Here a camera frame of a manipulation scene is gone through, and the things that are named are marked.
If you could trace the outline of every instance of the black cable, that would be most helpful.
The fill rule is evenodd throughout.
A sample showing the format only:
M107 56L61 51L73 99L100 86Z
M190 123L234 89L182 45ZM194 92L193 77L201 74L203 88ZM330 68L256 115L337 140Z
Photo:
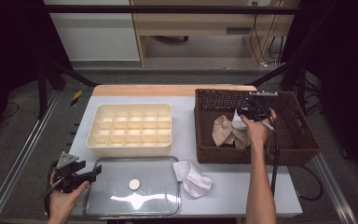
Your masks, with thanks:
M282 59L282 56L283 56L283 40L284 40L284 37L281 36L281 45L279 47L279 61L278 61L278 65L280 67L282 66L281 59Z
M252 29L251 35L250 35L250 37L249 37L249 44L251 45L252 52L253 52L254 55L255 55L255 49L254 49L253 46L252 46L252 35L253 35L253 32L255 31L255 37L256 37L256 39L257 39L258 47L260 48L261 58L266 62L266 64L273 63L273 62L270 62L270 61L268 61L267 59L265 59L265 58L264 58L264 55L263 55L263 53L262 53L263 50L261 49L260 39L258 38L257 30L256 30L256 28L255 28L256 20L257 20L257 14L255 14L253 29ZM255 56L255 59L256 59L256 61L257 61L258 64L261 64L260 61L258 61L258 59L257 59L256 56Z
M319 177L314 173L312 172L312 170L310 170L309 168L305 167L305 166L300 166L301 168L303 168L304 170L308 171L311 175L313 175L313 177L316 179L316 181L318 182L319 184L319 193L316 197L313 197L313 198L310 198L310 197L306 197L306 196L303 196L303 195L300 195L298 196L299 198L302 198L304 200L307 200L307 201L316 201L320 198L322 198L323 194L324 194L324 186L322 184L322 181L319 179Z
M310 95L308 95L304 100L307 101L310 97L316 97L316 98L319 99L319 94L316 94L316 93L310 94Z
M315 94L319 94L318 91L316 91L314 88L312 88L312 87L309 86L309 85L305 85L304 88L305 88L305 91L312 91L312 92L314 92Z
M17 108L13 113L11 113L10 115L8 115L8 116L6 116L4 118L1 118L1 120L11 118L11 117L13 117L13 115L15 115L17 112L19 112L20 106L18 104L14 103L14 102L7 102L7 104L8 105L15 105Z
M261 110L263 110L264 114L268 115L269 113L267 113L267 111L264 109L264 107L258 103L257 101L254 100L249 100L249 102L257 105ZM272 191L272 195L275 195L275 183L276 183L276 178L277 178L277 174L278 174L278 166L279 166L279 158L280 158L280 150L279 150L279 142L278 142L278 135L276 133L277 129L276 129L276 125L275 125L275 119L271 116L267 116L268 122L269 124L274 128L275 132L273 132L274 134L274 140L275 140L275 156L274 156L274 165L273 165L273 169L272 169L272 178L271 178L271 191Z
M312 106L310 106L310 107L308 107L307 109L306 109L306 115L310 115L311 114L311 110L313 109L313 108L316 108L317 106L322 106L322 103L316 103L315 105L312 105Z
M55 167L57 166L58 160L54 161L50 167L48 168L48 176L47 176L47 183L46 183L46 189L50 188L50 178L51 178L51 174L53 173L53 171L55 170ZM45 206L45 212L46 215L48 217L50 217L50 194L46 195L43 198L43 203Z
M273 36L273 37L272 37L271 43L269 44L268 54L269 54L269 57L270 57L270 58L273 58L273 59L274 59L274 62L275 62L275 65L276 65L276 64L277 64L277 62L276 62L276 61L277 61L277 58L280 57L280 52L279 52L279 51L278 51L278 52L272 52L272 45L274 45L275 38L276 38L276 36Z
M271 153L269 153L269 148L271 146L271 139L269 139L268 144L267 144L267 148L266 148L266 152L267 152L267 156L269 157L270 160L274 159L274 156L271 155Z
M320 86L317 86L315 83L311 82L308 78L305 79L305 82L314 92L320 93L322 91Z
M275 15L274 15L274 18L272 19L272 23L271 23L271 25L269 26L268 33L270 33L271 30L272 30L272 25L273 25L273 23L275 22L276 16L277 16L277 15L275 14ZM254 48L253 48L253 46L252 46L252 34L253 34L253 31L255 31L255 36L256 36L256 39L257 39L258 47L260 48L261 58L266 62L266 64L275 63L275 62L268 61L267 59L264 58L264 55L263 55L263 53L262 53L263 50L262 50L261 44L260 44L260 39L258 38L257 30L256 30L256 28L255 28L256 18L257 18L257 14L255 14L254 25L253 25L253 29L252 29L252 32L251 32L251 35L250 35L250 38L249 38L249 44L251 45L252 52L253 52L254 55L255 55L255 50L254 50ZM270 57L271 57L271 46L272 46L272 43L273 43L274 39L275 39L275 36L273 36L273 39L272 39L272 41L271 41L271 44L269 45L269 56L270 56Z

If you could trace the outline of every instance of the white cloth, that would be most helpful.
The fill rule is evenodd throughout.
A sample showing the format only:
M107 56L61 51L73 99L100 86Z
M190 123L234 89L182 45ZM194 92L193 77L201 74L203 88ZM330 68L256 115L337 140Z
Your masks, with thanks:
M204 196L211 190L212 179L202 175L191 162L174 162L173 170L175 171L176 179L182 181L185 191L194 198Z
M243 123L237 112L234 112L234 117L232 118L232 127L238 130L246 130L246 124Z

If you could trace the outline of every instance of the plastic tray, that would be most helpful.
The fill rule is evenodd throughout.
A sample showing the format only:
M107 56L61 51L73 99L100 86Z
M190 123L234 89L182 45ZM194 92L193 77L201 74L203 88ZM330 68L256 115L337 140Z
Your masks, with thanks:
M171 217L180 210L180 184L175 157L101 158L103 171L89 186L84 214L101 219ZM129 183L140 181L138 189Z
M167 156L171 141L171 105L100 105L87 146L100 158Z

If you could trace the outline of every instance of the cream tray compartment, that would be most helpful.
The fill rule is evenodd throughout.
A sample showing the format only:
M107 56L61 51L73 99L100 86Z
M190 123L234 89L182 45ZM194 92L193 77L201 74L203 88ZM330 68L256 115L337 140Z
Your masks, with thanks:
M171 105L99 105L87 146L100 158L167 156L171 141Z

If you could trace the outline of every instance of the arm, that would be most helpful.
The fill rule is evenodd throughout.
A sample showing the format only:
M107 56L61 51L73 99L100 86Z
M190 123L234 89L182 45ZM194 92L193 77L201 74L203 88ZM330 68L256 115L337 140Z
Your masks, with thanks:
M275 111L270 109L276 119ZM261 122L252 122L241 116L246 124L251 141L251 180L246 206L246 223L276 223L275 202L269 185L269 176L265 164L264 143L270 130Z
M54 181L54 173L50 177L50 184ZM89 186L89 181L83 182L72 193L62 193L58 190L53 190L50 197L50 217L48 224L63 224L66 223L68 217L71 215L72 210L76 206L76 200Z

